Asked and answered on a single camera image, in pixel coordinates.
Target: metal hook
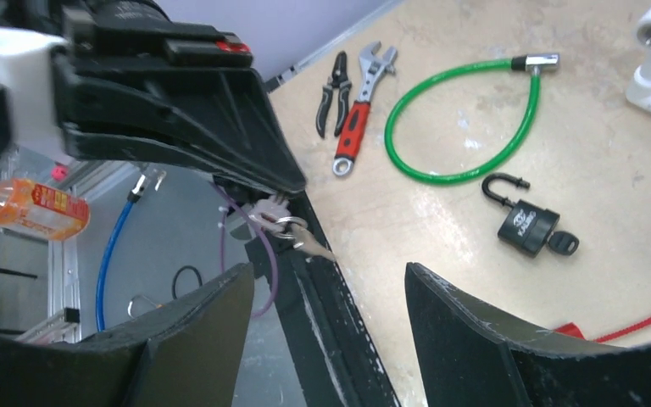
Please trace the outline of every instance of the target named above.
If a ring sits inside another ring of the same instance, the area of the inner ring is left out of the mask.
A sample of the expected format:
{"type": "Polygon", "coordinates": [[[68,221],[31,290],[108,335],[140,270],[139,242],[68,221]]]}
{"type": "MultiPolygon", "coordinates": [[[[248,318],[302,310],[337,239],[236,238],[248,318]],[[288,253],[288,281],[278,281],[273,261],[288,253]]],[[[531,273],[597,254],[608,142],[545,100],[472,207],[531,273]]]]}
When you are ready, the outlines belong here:
{"type": "Polygon", "coordinates": [[[513,203],[513,201],[509,200],[507,197],[501,197],[500,195],[497,195],[495,192],[490,190],[490,183],[495,180],[507,181],[515,185],[516,188],[530,188],[530,182],[525,181],[522,178],[515,178],[514,176],[505,174],[503,172],[494,172],[491,175],[486,176],[483,180],[483,183],[481,184],[481,188],[485,196],[509,208],[514,208],[515,203],[513,203]]]}
{"type": "Polygon", "coordinates": [[[154,309],[163,307],[162,304],[159,304],[159,303],[153,301],[152,299],[150,299],[149,297],[146,297],[143,294],[134,295],[133,298],[131,298],[131,301],[128,302],[128,308],[126,309],[126,311],[128,313],[128,316],[130,316],[131,319],[136,318],[136,315],[133,315],[133,303],[135,303],[137,299],[142,299],[143,301],[151,304],[154,309]]]}

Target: pliers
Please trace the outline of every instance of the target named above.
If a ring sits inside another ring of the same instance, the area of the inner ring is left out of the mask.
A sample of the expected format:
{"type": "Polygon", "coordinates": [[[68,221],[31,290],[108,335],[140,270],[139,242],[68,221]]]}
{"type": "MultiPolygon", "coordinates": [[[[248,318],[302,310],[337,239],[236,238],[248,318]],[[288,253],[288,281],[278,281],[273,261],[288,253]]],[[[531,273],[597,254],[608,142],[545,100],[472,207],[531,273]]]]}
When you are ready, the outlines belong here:
{"type": "Polygon", "coordinates": [[[326,119],[328,110],[331,109],[333,100],[333,89],[338,89],[338,119],[336,121],[336,137],[341,135],[343,125],[348,116],[348,94],[350,93],[351,82],[348,80],[348,56],[345,51],[341,51],[336,56],[336,63],[333,65],[333,72],[328,78],[328,82],[323,86],[323,96],[320,97],[320,106],[318,113],[315,115],[315,129],[321,138],[326,138],[326,119]]]}

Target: adjustable wrench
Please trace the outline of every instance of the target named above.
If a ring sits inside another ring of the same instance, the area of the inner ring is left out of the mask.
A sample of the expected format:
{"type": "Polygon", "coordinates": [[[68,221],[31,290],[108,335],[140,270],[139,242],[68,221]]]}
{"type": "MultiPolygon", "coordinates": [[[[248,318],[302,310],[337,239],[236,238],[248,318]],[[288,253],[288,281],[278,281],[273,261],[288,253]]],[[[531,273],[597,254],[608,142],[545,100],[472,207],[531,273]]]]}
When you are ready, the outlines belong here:
{"type": "Polygon", "coordinates": [[[395,75],[392,62],[398,55],[398,51],[395,47],[389,47],[381,59],[375,55],[380,47],[381,42],[376,41],[368,44],[360,52],[358,60],[363,73],[363,85],[360,87],[360,92],[355,98],[350,113],[348,113],[341,140],[338,142],[336,157],[333,160],[333,174],[336,176],[346,176],[353,169],[353,162],[360,150],[360,142],[363,141],[365,135],[365,125],[370,112],[370,99],[378,81],[386,72],[395,75]]]}

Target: red handle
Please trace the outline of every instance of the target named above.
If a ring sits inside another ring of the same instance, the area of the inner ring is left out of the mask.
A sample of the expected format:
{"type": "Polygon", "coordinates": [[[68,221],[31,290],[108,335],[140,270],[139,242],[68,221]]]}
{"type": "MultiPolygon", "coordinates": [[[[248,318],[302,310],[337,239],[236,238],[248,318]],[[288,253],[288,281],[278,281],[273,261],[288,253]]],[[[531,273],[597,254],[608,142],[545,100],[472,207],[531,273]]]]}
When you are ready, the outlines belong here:
{"type": "Polygon", "coordinates": [[[345,158],[355,161],[355,157],[360,150],[360,142],[365,136],[365,125],[368,123],[368,113],[370,112],[370,103],[355,102],[348,112],[346,124],[341,133],[341,140],[338,142],[336,158],[345,158]]]}

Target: key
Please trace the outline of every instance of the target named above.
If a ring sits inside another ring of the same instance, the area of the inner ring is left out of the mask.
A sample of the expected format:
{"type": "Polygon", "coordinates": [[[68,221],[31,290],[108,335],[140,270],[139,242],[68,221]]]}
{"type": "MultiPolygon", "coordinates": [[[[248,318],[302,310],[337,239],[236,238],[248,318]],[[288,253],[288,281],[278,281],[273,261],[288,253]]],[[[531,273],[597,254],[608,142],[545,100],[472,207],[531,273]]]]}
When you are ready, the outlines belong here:
{"type": "Polygon", "coordinates": [[[315,236],[306,228],[297,223],[291,224],[291,232],[295,240],[293,248],[300,250],[310,256],[320,256],[330,261],[336,261],[336,255],[331,250],[323,247],[322,244],[315,240],[315,236]]]}
{"type": "Polygon", "coordinates": [[[251,218],[252,221],[258,223],[266,231],[271,233],[283,233],[286,230],[286,225],[275,222],[291,215],[291,212],[287,207],[287,200],[280,200],[276,195],[273,195],[268,199],[259,200],[253,208],[248,211],[248,217],[251,218]]]}

